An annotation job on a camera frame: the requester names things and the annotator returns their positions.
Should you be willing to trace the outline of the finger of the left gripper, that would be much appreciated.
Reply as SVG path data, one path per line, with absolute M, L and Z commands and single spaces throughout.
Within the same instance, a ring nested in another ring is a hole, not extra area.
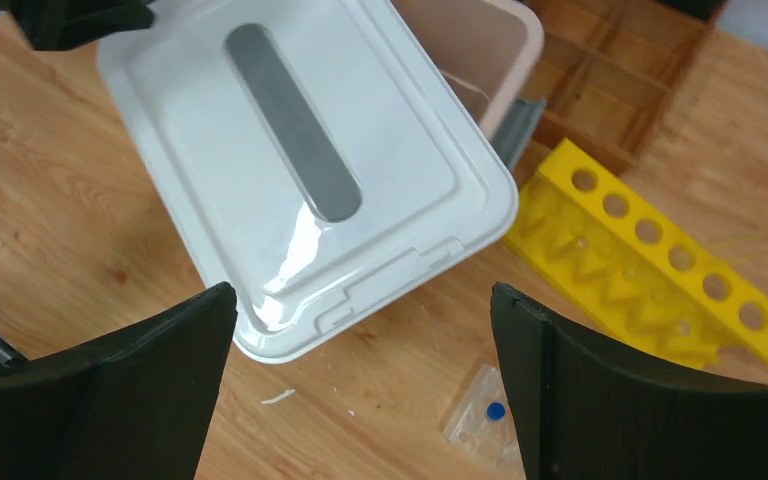
M 0 0 L 35 51 L 69 51 L 106 36 L 152 27 L 144 0 Z

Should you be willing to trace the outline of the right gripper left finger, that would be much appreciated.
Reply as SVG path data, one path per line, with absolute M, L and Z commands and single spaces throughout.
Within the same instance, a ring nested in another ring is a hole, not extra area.
M 30 360 L 0 337 L 0 479 L 191 479 L 237 320 L 218 283 Z

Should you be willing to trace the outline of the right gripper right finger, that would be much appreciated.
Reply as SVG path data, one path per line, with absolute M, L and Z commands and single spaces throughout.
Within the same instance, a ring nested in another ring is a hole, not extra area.
M 499 370 L 530 479 L 768 479 L 768 385 L 649 355 L 492 289 Z

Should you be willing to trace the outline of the white plastic lid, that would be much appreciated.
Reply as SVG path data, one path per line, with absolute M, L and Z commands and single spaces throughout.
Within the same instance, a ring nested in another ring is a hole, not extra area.
M 234 342 L 294 360 L 499 239 L 517 189 L 443 66 L 499 2 L 160 1 L 99 73 Z

